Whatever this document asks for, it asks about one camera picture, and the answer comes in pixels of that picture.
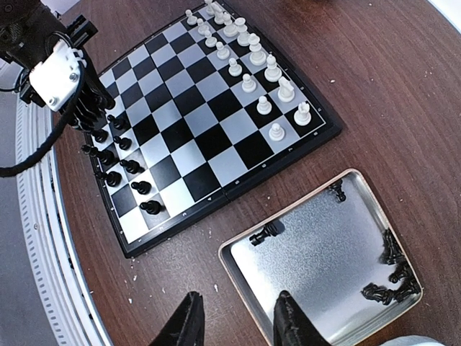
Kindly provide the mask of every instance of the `white chess piece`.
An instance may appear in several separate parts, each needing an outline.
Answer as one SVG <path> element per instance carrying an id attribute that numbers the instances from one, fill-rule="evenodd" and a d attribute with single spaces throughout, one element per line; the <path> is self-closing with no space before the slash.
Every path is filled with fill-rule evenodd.
<path id="1" fill-rule="evenodd" d="M 273 141 L 279 142 L 285 137 L 285 130 L 280 124 L 273 123 L 269 130 L 269 138 Z"/>
<path id="2" fill-rule="evenodd" d="M 211 3 L 213 3 L 213 0 L 205 0 L 205 3 L 207 5 L 207 14 L 210 16 L 215 15 L 215 11 L 213 10 L 213 6 Z"/>
<path id="3" fill-rule="evenodd" d="M 261 115 L 268 115 L 272 111 L 271 102 L 265 96 L 261 96 L 256 106 L 256 110 Z"/>
<path id="4" fill-rule="evenodd" d="M 224 13 L 221 6 L 213 2 L 212 4 L 213 10 L 215 11 L 215 23 L 218 25 L 224 24 Z"/>
<path id="5" fill-rule="evenodd" d="M 234 37 L 238 34 L 236 25 L 232 22 L 232 17 L 229 13 L 224 12 L 223 15 L 225 28 L 223 30 L 224 35 L 227 37 Z"/>
<path id="6" fill-rule="evenodd" d="M 248 38 L 250 43 L 250 61 L 255 66 L 260 66 L 266 62 L 266 53 L 262 51 L 262 45 L 259 43 L 261 39 L 257 34 L 250 34 Z"/>
<path id="7" fill-rule="evenodd" d="M 199 18 L 197 19 L 197 25 L 199 26 L 198 28 L 198 33 L 201 35 L 201 36 L 205 36 L 205 32 L 207 30 L 210 29 L 210 27 L 208 25 L 205 24 L 205 22 L 203 22 L 203 19 L 202 18 Z"/>
<path id="8" fill-rule="evenodd" d="M 218 49 L 218 52 L 216 53 L 216 55 L 218 56 L 220 60 L 225 60 L 229 58 L 229 55 L 231 54 L 231 52 L 229 51 L 227 47 L 224 47 L 224 44 L 222 42 L 216 43 L 216 49 Z"/>
<path id="9" fill-rule="evenodd" d="M 256 90 L 256 82 L 251 78 L 249 74 L 243 75 L 242 89 L 247 93 L 251 93 Z"/>
<path id="10" fill-rule="evenodd" d="M 248 47 L 250 45 L 250 42 L 248 42 L 250 34 L 248 32 L 248 27 L 245 25 L 245 23 L 246 19 L 243 17 L 237 18 L 234 22 L 234 24 L 237 26 L 238 32 L 237 42 L 242 47 Z"/>
<path id="11" fill-rule="evenodd" d="M 187 24 L 192 26 L 197 24 L 197 17 L 192 14 L 190 9 L 186 10 Z"/>
<path id="12" fill-rule="evenodd" d="M 279 79 L 279 92 L 277 93 L 280 101 L 288 103 L 295 98 L 295 88 L 285 77 Z"/>
<path id="13" fill-rule="evenodd" d="M 218 42 L 218 39 L 211 35 L 211 31 L 209 31 L 209 30 L 205 31 L 205 37 L 207 38 L 205 40 L 205 45 L 208 48 L 213 48 L 213 47 L 216 46 L 216 43 Z"/>
<path id="14" fill-rule="evenodd" d="M 266 71 L 264 71 L 264 77 L 273 83 L 279 81 L 282 76 L 282 70 L 277 66 L 277 59 L 272 54 L 269 54 L 266 62 L 267 68 Z"/>
<path id="15" fill-rule="evenodd" d="M 311 120 L 310 105 L 306 102 L 301 102 L 295 113 L 295 123 L 299 126 L 306 126 Z"/>
<path id="16" fill-rule="evenodd" d="M 229 74 L 232 77 L 238 77 L 242 74 L 242 66 L 237 64 L 237 60 L 234 58 L 229 59 Z"/>

